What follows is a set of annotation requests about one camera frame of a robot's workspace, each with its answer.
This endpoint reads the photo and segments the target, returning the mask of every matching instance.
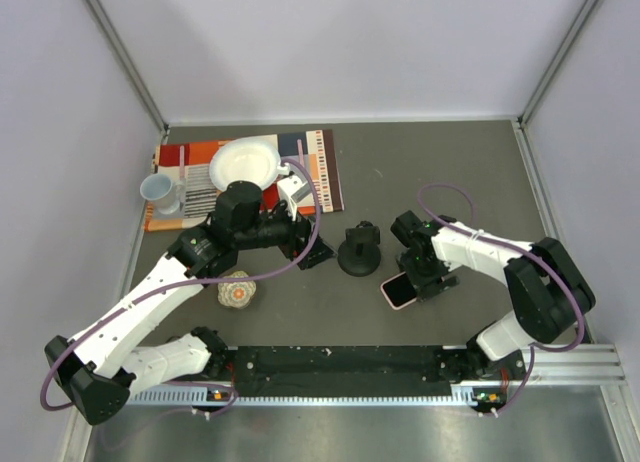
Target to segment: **pink smartphone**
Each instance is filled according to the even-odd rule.
[[[384,281],[380,284],[380,290],[393,310],[404,309],[418,297],[405,272]]]

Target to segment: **orange placemat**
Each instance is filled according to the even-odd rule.
[[[296,157],[307,168],[320,197],[322,212],[344,210],[338,165],[331,130],[314,130],[290,134],[261,136],[268,140],[281,157]],[[215,207],[218,189],[209,178],[209,162],[230,140],[209,140],[181,145],[162,145],[156,149],[153,172],[166,174],[186,183],[186,196],[180,211],[163,215],[147,204],[146,231],[187,229],[203,222]],[[278,201],[275,184],[265,190],[265,201],[272,206]],[[313,198],[309,195],[299,205],[303,215],[313,214]]]

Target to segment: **phone case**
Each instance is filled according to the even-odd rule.
[[[391,299],[389,299],[389,296],[387,295],[387,293],[384,291],[384,284],[386,284],[387,282],[391,282],[393,279],[397,279],[398,277],[401,277],[404,275],[404,272],[400,272],[398,275],[394,275],[393,277],[391,277],[390,279],[385,280],[383,283],[380,284],[380,292],[382,292],[382,295],[384,296],[384,298],[387,300],[387,302],[389,303],[389,307],[391,307],[393,310],[400,310],[400,309],[404,309],[405,307],[413,304],[416,300],[418,300],[418,298],[416,297],[415,299],[410,300],[409,302],[401,305],[400,307],[396,307],[395,305],[393,305],[393,302],[391,302]]]

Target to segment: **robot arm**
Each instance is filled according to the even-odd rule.
[[[159,347],[138,347],[166,316],[203,290],[202,284],[170,288],[142,304],[133,302],[158,287],[218,277],[236,264],[240,250],[278,246],[287,258],[294,259],[312,233],[311,220],[296,210],[310,189],[295,175],[282,179],[278,188],[283,200],[271,211],[261,212],[258,186],[250,182],[229,185],[207,220],[183,231],[144,280],[104,317],[119,309],[125,312],[87,338],[63,362],[56,381],[90,424],[104,422],[131,395],[149,387],[203,371],[215,377],[223,370],[227,346],[206,328]],[[311,268],[333,256],[333,250],[318,237],[298,266]],[[45,347],[49,364],[96,324],[68,340],[61,336],[51,340]]]
[[[461,266],[507,286],[513,311],[471,341],[489,363],[532,342],[553,342],[576,319],[558,285],[531,260],[512,249],[478,240],[478,235],[509,242],[542,258],[564,280],[583,314],[595,305],[593,292],[559,241],[547,237],[538,243],[514,242],[477,232],[452,218],[441,218],[474,235],[462,235],[436,221],[422,222],[413,212],[406,212],[391,227],[407,247],[398,257],[398,265],[422,300],[457,285],[457,277],[450,273]]]

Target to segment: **white wall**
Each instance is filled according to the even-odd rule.
[[[0,459],[48,462],[44,345],[113,304],[158,135],[81,0],[0,0],[0,27]]]
[[[640,403],[640,0],[604,0],[530,132],[562,232]]]
[[[584,0],[102,0],[170,122],[519,115]]]

